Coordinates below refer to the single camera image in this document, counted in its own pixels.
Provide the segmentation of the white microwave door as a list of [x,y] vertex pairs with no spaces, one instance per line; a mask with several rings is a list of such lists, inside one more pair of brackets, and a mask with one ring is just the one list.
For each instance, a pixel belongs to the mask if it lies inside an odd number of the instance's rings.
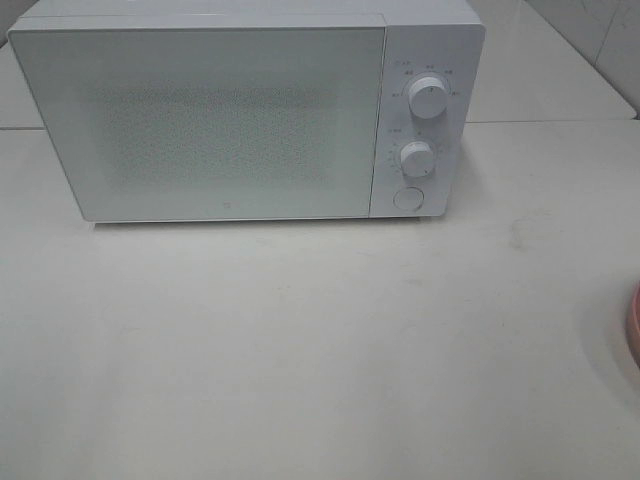
[[91,222],[363,217],[380,28],[14,32]]

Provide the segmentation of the white lower microwave knob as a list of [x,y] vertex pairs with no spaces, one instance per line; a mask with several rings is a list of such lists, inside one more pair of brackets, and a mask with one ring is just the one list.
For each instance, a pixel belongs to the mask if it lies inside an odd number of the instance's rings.
[[403,174],[420,178],[431,173],[435,166],[435,153],[429,143],[415,141],[403,146],[399,159]]

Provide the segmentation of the white microwave knob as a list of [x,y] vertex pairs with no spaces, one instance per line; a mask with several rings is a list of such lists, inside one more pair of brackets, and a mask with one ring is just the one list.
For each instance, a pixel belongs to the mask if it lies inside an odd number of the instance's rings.
[[431,173],[435,166],[435,153],[429,143],[415,141],[403,146],[399,159],[403,174],[420,178]]
[[411,113],[420,119],[431,119],[443,113],[448,104],[448,92],[435,78],[423,78],[408,91]]

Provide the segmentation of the white round door button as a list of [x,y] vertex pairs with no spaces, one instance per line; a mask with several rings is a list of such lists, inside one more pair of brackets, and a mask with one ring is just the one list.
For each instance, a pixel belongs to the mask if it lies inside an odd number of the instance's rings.
[[416,187],[399,190],[393,198],[394,206],[403,211],[419,211],[424,202],[424,193]]

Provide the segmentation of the white upper microwave knob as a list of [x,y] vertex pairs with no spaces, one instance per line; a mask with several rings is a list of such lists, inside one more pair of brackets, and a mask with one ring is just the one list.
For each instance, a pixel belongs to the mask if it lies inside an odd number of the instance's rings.
[[411,113],[420,119],[431,119],[443,113],[448,104],[448,92],[435,78],[423,78],[408,91]]

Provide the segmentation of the white microwave oven body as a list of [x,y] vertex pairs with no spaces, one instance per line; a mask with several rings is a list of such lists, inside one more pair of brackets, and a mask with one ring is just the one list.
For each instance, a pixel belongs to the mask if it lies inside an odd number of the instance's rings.
[[[380,28],[384,32],[367,215],[200,221],[442,215],[486,34],[465,1],[40,1],[19,17],[7,38],[19,65],[11,42],[14,32],[329,28]],[[431,119],[414,116],[409,107],[409,88],[423,78],[438,79],[448,92],[446,110]],[[429,143],[436,156],[431,173],[420,178],[405,176],[399,159],[401,148],[415,141]],[[406,187],[424,193],[419,211],[394,206],[394,195]]]

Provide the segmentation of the pink plate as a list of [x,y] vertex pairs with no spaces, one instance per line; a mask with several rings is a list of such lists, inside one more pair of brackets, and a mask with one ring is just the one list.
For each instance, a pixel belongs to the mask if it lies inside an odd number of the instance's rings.
[[631,356],[638,368],[640,368],[640,286],[634,289],[630,300],[629,312],[626,319],[626,339]]

